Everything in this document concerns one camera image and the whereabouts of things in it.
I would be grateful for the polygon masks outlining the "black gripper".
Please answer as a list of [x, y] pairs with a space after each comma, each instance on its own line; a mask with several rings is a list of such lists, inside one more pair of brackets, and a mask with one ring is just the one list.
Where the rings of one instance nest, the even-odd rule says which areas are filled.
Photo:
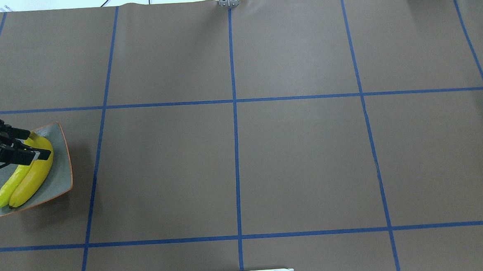
[[[4, 127], [5, 124], [0, 120], [0, 146], [6, 142], [16, 142], [28, 139], [30, 130], [14, 127]], [[52, 152], [49, 149], [33, 147], [0, 147], [0, 163], [16, 164], [29, 166], [33, 161], [48, 160]]]

